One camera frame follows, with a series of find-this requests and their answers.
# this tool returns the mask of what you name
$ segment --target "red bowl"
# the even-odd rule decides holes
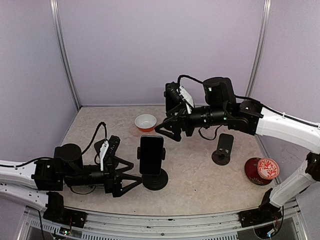
[[[258,173],[258,162],[261,158],[253,157],[246,161],[244,165],[244,172],[248,179],[257,185],[268,185],[272,180],[262,178]]]

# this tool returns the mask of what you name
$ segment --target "beige floor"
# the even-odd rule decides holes
[[[108,137],[119,136],[120,146],[116,155],[134,163],[129,174],[139,176],[137,147],[143,135],[134,125],[140,114],[152,114],[158,123],[165,118],[163,106],[122,106],[122,107],[83,107],[75,118],[63,143],[78,144],[84,149],[99,122],[107,124]],[[214,127],[203,130],[208,137],[213,136]],[[64,204],[84,210],[147,216],[198,215],[235,211],[257,207],[271,185],[257,186],[251,183],[244,172],[245,162],[252,157],[262,157],[262,153],[251,135],[228,130],[222,127],[219,133],[234,136],[231,161],[219,166],[211,160],[211,154],[218,140],[208,141],[200,138],[198,132],[192,137],[182,133],[181,142],[164,137],[166,159],[162,168],[169,176],[167,186],[159,191],[151,191],[139,185],[119,198],[104,194],[96,189],[89,195],[76,195],[67,186],[62,195]],[[104,137],[98,132],[96,140]],[[94,164],[93,146],[83,156],[83,162]],[[87,187],[75,187],[75,191],[86,192]]]

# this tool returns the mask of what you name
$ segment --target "smartphone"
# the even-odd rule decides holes
[[[163,148],[162,136],[143,135],[140,138],[140,174],[160,174]]]

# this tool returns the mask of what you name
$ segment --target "small black stand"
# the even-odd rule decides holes
[[[230,162],[230,155],[233,143],[234,136],[230,134],[221,133],[219,136],[216,151],[212,153],[212,160],[220,166],[227,165]]]
[[[137,149],[137,158],[140,159],[141,148]],[[162,160],[166,158],[166,149],[162,149]],[[168,183],[169,177],[165,170],[160,169],[159,175],[142,174],[142,185],[149,190],[158,191],[163,189]]]

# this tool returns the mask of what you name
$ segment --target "lavender backdrop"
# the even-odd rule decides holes
[[[52,156],[76,109],[48,0],[0,1],[0,159]],[[0,199],[0,238],[11,240],[24,206]]]
[[[270,20],[253,97],[305,120],[320,121],[320,1],[272,0]],[[308,151],[263,137],[280,165],[284,180],[306,159]],[[320,184],[297,196],[312,240],[319,239]]]
[[[81,103],[164,104],[165,83],[180,74],[229,77],[244,95],[263,7],[263,0],[59,1]],[[183,84],[205,102],[200,85]]]

